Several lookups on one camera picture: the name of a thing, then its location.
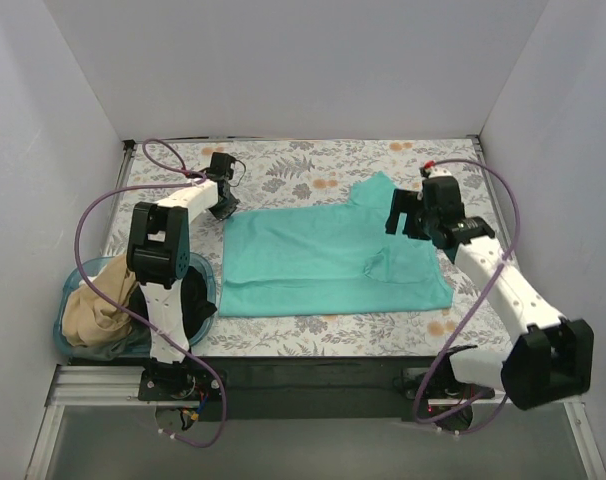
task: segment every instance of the gray leaf pattern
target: gray leaf pattern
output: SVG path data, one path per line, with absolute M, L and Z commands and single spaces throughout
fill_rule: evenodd
M 401 188 L 417 189 L 419 166 L 429 160 L 475 160 L 470 140 L 226 140 L 176 143 L 188 168 L 206 167 L 214 151 L 241 159 L 247 173 L 234 189 L 240 211 L 344 203 L 356 182 L 383 171 Z M 173 162 L 165 149 L 150 150 L 165 163 Z M 470 216 L 498 225 L 483 176 L 473 166 L 448 165 L 462 185 Z M 137 149 L 128 185 L 176 183 L 180 175 L 161 170 Z M 138 201 L 155 201 L 169 192 L 161 189 L 127 192 L 119 200 L 105 254 L 125 251 L 132 209 Z M 212 265 L 220 295 L 223 263 L 223 227 L 209 214 L 190 225 L 193 252 Z M 193 351 L 197 355 L 324 356 L 324 355 L 434 355 L 476 299 L 476 289 L 444 254 L 437 258 L 446 282 L 454 289 L 452 308 L 431 312 L 367 315 L 318 315 L 283 318 L 215 318 L 208 335 Z M 505 350 L 509 337 L 502 323 L 483 305 L 456 344 L 475 343 Z

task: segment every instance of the teal shirt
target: teal shirt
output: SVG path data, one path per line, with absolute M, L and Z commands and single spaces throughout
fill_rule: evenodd
M 255 210 L 225 225 L 221 316 L 448 308 L 430 242 L 386 235 L 394 183 L 377 173 L 345 205 Z M 399 223 L 402 230 L 404 218 Z

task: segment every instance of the purple cable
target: purple cable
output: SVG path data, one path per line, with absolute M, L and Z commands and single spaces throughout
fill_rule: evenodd
M 172 154 L 181 163 L 182 168 L 176 168 L 176 167 L 170 167 L 169 165 L 163 165 L 161 162 L 159 162 L 154 157 L 152 157 L 152 155 L 150 155 L 150 152 L 147 151 L 147 146 L 150 143 L 158 143 L 160 145 L 163 145 L 165 148 L 167 148 L 170 152 L 172 152 Z M 158 138 L 148 138 L 141 144 L 141 148 L 143 149 L 143 155 L 145 155 L 145 158 L 147 158 L 154 165 L 164 168 L 165 170 L 169 170 L 170 172 L 180 173 L 181 175 L 185 175 L 186 177 L 189 175 L 203 176 L 203 174 L 201 174 L 200 172 L 196 172 L 194 170 L 188 169 L 187 166 L 185 165 L 185 160 L 183 160 L 183 157 L 179 154 L 179 152 L 177 152 L 174 149 L 174 147 L 172 147 L 169 143 L 167 143 L 163 140 L 159 140 Z
M 450 337 L 446 340 L 445 344 L 443 345 L 443 348 L 441 349 L 441 351 L 438 353 L 438 355 L 436 356 L 436 358 L 432 362 L 432 365 L 430 365 L 430 368 L 428 369 L 427 373 L 425 374 L 425 377 L 423 377 L 423 381 L 421 382 L 421 385 L 419 386 L 419 389 L 416 392 L 416 397 L 414 399 L 414 404 L 412 406 L 412 413 L 413 413 L 414 419 L 416 420 L 417 423 L 435 423 L 435 422 L 438 422 L 438 421 L 443 420 L 445 418 L 448 418 L 448 417 L 454 415 L 455 413 L 460 412 L 464 408 L 470 406 L 472 403 L 474 403 L 476 400 L 478 400 L 479 398 L 481 398 L 487 392 L 487 390 L 483 390 L 483 391 L 477 393 L 476 395 L 474 395 L 472 398 L 470 398 L 466 402 L 463 402 L 461 405 L 453 407 L 450 410 L 448 410 L 447 412 L 441 413 L 441 414 L 436 415 L 434 417 L 420 418 L 419 415 L 418 415 L 421 399 L 423 398 L 423 394 L 425 393 L 425 389 L 427 388 L 427 385 L 430 383 L 430 380 L 434 376 L 434 372 L 436 371 L 436 369 L 439 366 L 439 364 L 445 358 L 445 355 L 447 355 L 447 352 L 450 349 L 450 347 L 452 346 L 452 344 L 454 343 L 454 340 L 456 340 L 456 337 L 458 337 L 458 335 L 461 333 L 461 331 L 468 324 L 468 322 L 470 321 L 470 319 L 472 318 L 472 316 L 474 316 L 474 314 L 476 313 L 476 311 L 479 309 L 479 307 L 481 306 L 481 304 L 483 303 L 483 301 L 489 295 L 490 290 L 492 289 L 492 287 L 494 287 L 494 284 L 499 279 L 499 277 L 501 275 L 501 272 L 503 272 L 503 269 L 505 268 L 505 263 L 504 262 L 506 262 L 510 258 L 510 256 L 512 255 L 512 253 L 514 252 L 514 249 L 516 248 L 516 245 L 517 245 L 517 243 L 519 241 L 519 237 L 521 236 L 521 212 L 519 210 L 519 205 L 518 205 L 518 203 L 516 201 L 516 196 L 514 195 L 514 192 L 512 191 L 512 188 L 508 185 L 507 181 L 503 178 L 503 176 L 500 175 L 495 170 L 493 170 L 492 168 L 487 167 L 487 166 L 485 166 L 483 164 L 480 164 L 480 163 L 477 163 L 477 162 L 473 162 L 472 160 L 464 160 L 464 159 L 460 159 L 460 160 L 458 160 L 458 159 L 457 160 L 441 160 L 441 161 L 435 162 L 434 165 L 446 165 L 448 163 L 465 163 L 465 164 L 468 164 L 468 165 L 474 165 L 475 167 L 478 167 L 478 168 L 480 168 L 482 170 L 485 170 L 486 172 L 490 173 L 491 175 L 493 175 L 495 178 L 497 178 L 503 184 L 503 187 L 505 187 L 505 190 L 506 190 L 506 192 L 507 192 L 507 194 L 510 197 L 510 200 L 512 202 L 512 207 L 514 208 L 514 236 L 512 238 L 512 242 L 510 243 L 510 245 L 508 246 L 508 248 L 505 250 L 505 252 L 503 252 L 503 255 L 501 256 L 501 260 L 503 262 L 500 263 L 496 267 L 496 270 L 494 271 L 494 274 L 490 277 L 490 280 L 487 282 L 487 284 L 485 285 L 485 287 L 483 288 L 483 290 L 481 290 L 481 293 L 479 294 L 479 297 L 476 299 L 476 301 L 474 302 L 474 304 L 472 305 L 472 307 L 470 308 L 470 310 L 465 314 L 465 316 L 461 320 L 461 323 L 458 324 L 458 326 L 456 327 L 456 329 L 452 332 L 452 334 L 450 335 Z M 461 431 L 459 433 L 460 434 L 469 434 L 469 433 L 478 432 L 479 430 L 481 430 L 483 427 L 485 427 L 486 425 L 488 425 L 492 420 L 494 420 L 496 418 L 496 416 L 499 414 L 499 412 L 505 406 L 506 402 L 507 402 L 507 395 L 505 395 L 503 397 L 503 400 L 496 407 L 496 409 L 494 410 L 494 412 L 492 412 L 492 414 L 488 418 L 486 418 L 483 422 L 481 422 L 479 425 L 476 425 L 476 426 L 474 426 L 474 427 L 472 427 L 472 428 L 470 428 L 468 430 L 464 430 L 464 431 Z
M 113 190 L 108 193 L 104 193 L 99 198 L 94 200 L 90 204 L 90 206 L 85 209 L 85 211 L 83 212 L 83 215 L 81 215 L 79 224 L 76 227 L 76 234 L 74 235 L 74 261 L 76 262 L 76 268 L 78 268 L 79 273 L 81 274 L 81 277 L 83 278 L 83 280 L 85 281 L 87 286 L 94 293 L 96 293 L 99 297 L 101 297 L 103 300 L 105 300 L 110 305 L 114 306 L 115 308 L 118 308 L 123 313 L 126 313 L 130 317 L 141 322 L 143 325 L 148 327 L 150 330 L 153 330 L 154 332 L 156 332 L 163 340 L 165 340 L 167 343 L 169 343 L 176 350 L 178 350 L 183 355 L 185 355 L 189 359 L 195 361 L 198 365 L 200 365 L 205 370 L 207 370 L 214 377 L 214 379 L 218 382 L 218 384 L 220 385 L 220 389 L 221 389 L 221 404 L 222 404 L 221 422 L 219 423 L 219 427 L 216 430 L 214 437 L 212 437 L 212 439 L 210 441 L 204 442 L 204 443 L 199 443 L 199 442 L 190 440 L 189 438 L 184 437 L 182 435 L 177 435 L 176 433 L 174 433 L 170 430 L 162 429 L 163 433 L 165 433 L 166 435 L 169 435 L 171 438 L 176 438 L 177 440 L 180 440 L 181 442 L 187 443 L 188 445 L 191 445 L 196 448 L 207 448 L 207 447 L 212 446 L 219 439 L 219 437 L 221 436 L 221 433 L 223 433 L 223 427 L 225 426 L 225 420 L 227 419 L 227 394 L 225 392 L 225 386 L 223 385 L 223 381 L 221 380 L 221 377 L 219 377 L 218 373 L 216 373 L 216 371 L 212 367 L 210 367 L 207 363 L 205 363 L 203 360 L 201 360 L 197 356 L 193 355 L 189 351 L 181 348 L 181 346 L 179 344 L 177 344 L 174 340 L 172 340 L 166 334 L 159 332 L 159 329 L 155 325 L 150 323 L 148 320 L 146 320 L 142 316 L 134 313 L 133 311 L 129 310 L 128 308 L 124 307 L 123 305 L 119 304 L 118 302 L 115 302 L 110 297 L 108 297 L 103 292 L 101 292 L 87 276 L 87 273 L 85 272 L 85 269 L 83 268 L 83 263 L 81 262 L 81 254 L 80 254 L 81 231 L 83 230 L 83 224 L 85 223 L 85 220 L 87 219 L 90 212 L 94 209 L 94 207 L 96 207 L 103 200 L 110 198 L 112 195 L 117 195 L 119 193 L 128 192 L 130 190 L 142 190 L 142 189 L 147 189 L 147 188 L 185 188 L 185 187 L 191 187 L 191 186 L 193 186 L 192 183 L 178 183 L 178 184 L 170 184 L 170 185 L 132 185 L 129 187 L 118 188 L 118 189 Z

